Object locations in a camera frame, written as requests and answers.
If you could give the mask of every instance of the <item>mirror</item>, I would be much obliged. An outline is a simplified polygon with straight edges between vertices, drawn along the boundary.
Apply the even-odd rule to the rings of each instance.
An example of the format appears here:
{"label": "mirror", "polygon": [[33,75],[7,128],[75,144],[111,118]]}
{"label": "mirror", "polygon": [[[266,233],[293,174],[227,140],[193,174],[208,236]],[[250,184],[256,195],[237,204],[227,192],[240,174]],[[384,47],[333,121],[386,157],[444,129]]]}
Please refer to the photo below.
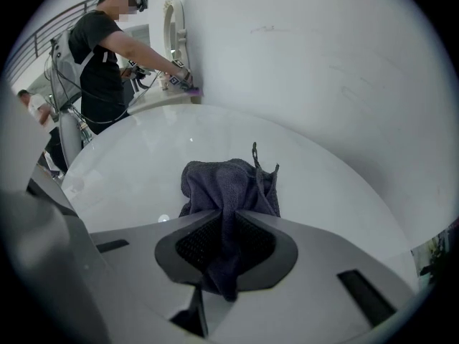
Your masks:
{"label": "mirror", "polygon": [[166,0],[164,4],[164,49],[168,59],[178,59],[189,67],[184,10],[180,0]]}

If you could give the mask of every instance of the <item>towel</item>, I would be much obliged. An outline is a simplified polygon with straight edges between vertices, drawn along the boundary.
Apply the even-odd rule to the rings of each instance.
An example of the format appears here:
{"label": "towel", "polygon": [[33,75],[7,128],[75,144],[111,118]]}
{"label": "towel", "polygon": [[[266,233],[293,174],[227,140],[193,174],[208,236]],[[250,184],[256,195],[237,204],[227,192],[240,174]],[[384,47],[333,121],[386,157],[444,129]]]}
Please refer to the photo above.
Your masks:
{"label": "towel", "polygon": [[181,191],[189,202],[180,216],[204,210],[222,210],[222,249],[207,267],[203,288],[221,294],[227,301],[237,299],[237,276],[240,271],[239,247],[235,240],[237,210],[279,216],[276,181],[279,165],[272,173],[258,163],[257,143],[253,143],[255,166],[242,159],[226,162],[190,162],[181,175]]}

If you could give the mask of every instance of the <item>round white tabletop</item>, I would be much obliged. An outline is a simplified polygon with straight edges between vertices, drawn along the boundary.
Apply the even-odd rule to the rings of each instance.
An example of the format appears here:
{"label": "round white tabletop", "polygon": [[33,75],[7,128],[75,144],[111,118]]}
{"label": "round white tabletop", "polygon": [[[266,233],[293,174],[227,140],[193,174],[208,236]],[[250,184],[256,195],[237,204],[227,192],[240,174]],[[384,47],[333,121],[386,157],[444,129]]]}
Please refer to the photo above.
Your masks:
{"label": "round white tabletop", "polygon": [[416,290],[407,240],[371,186],[311,140],[242,113],[172,105],[132,115],[82,150],[62,189],[90,233],[174,219],[188,201],[180,183],[189,161],[241,158],[252,164],[255,141],[265,171],[280,165],[284,219],[348,239]]}

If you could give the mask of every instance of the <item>white mirror frame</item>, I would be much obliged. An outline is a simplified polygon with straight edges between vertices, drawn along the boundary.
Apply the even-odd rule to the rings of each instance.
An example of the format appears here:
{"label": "white mirror frame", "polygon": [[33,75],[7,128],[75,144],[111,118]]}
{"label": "white mirror frame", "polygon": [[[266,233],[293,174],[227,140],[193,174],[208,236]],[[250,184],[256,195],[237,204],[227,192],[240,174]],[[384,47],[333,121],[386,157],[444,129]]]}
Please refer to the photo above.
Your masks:
{"label": "white mirror frame", "polygon": [[[175,15],[175,37],[171,37],[171,19]],[[188,52],[186,52],[186,29],[184,24],[184,8],[180,0],[166,0],[164,4],[164,49],[166,57],[173,60],[171,53],[171,39],[175,40],[175,50],[179,59],[186,67],[189,67]]]}

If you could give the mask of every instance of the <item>person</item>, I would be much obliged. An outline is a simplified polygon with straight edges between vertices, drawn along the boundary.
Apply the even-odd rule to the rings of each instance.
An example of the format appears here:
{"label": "person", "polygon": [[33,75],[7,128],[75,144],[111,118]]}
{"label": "person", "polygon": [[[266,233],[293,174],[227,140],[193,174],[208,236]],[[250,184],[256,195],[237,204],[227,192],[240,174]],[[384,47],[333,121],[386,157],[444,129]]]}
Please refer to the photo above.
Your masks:
{"label": "person", "polygon": [[136,0],[99,0],[95,11],[83,16],[70,33],[69,48],[77,64],[94,53],[80,76],[80,84],[81,113],[95,134],[127,116],[122,74],[128,77],[131,73],[120,69],[115,54],[192,84],[188,70],[178,68],[148,45],[125,34],[116,24],[121,14],[133,14],[136,9]]}
{"label": "person", "polygon": [[41,95],[32,95],[26,90],[20,90],[17,94],[21,102],[27,107],[30,114],[39,122],[41,126],[51,135],[51,139],[45,150],[51,156],[52,162],[61,172],[67,173],[68,168],[65,163],[64,153],[60,144],[60,134],[55,122],[51,118],[51,106]]}

